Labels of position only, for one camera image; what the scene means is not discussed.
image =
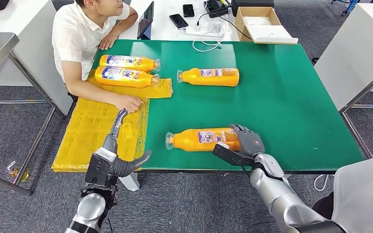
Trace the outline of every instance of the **white shirt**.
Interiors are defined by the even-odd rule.
[[[335,173],[332,219],[351,233],[373,233],[373,159]]]
[[[111,32],[118,19],[129,16],[129,6],[123,3],[122,14],[109,17],[100,28],[88,18],[76,3],[61,7],[55,14],[52,28],[52,46],[55,65],[65,82],[61,61],[80,62],[82,80],[88,78],[101,40]]]

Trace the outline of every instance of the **short black hair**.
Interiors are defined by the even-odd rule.
[[[84,0],[75,0],[78,5],[81,7],[85,6]]]

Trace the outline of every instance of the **white paper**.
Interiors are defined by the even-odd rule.
[[[255,43],[264,42],[296,44],[298,42],[298,38],[292,38],[292,36],[282,25],[246,24],[246,27]]]
[[[244,16],[242,19],[245,25],[271,25],[270,18],[268,17]]]

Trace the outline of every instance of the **man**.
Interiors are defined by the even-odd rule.
[[[142,101],[108,92],[86,82],[95,53],[112,47],[118,36],[138,19],[122,0],[76,0],[55,15],[52,46],[56,68],[68,91],[88,100],[113,104],[132,113]]]

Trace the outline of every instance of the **cardboard box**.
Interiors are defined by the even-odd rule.
[[[253,41],[257,44],[296,44],[293,38],[281,25],[272,7],[239,7],[235,26],[240,41]]]

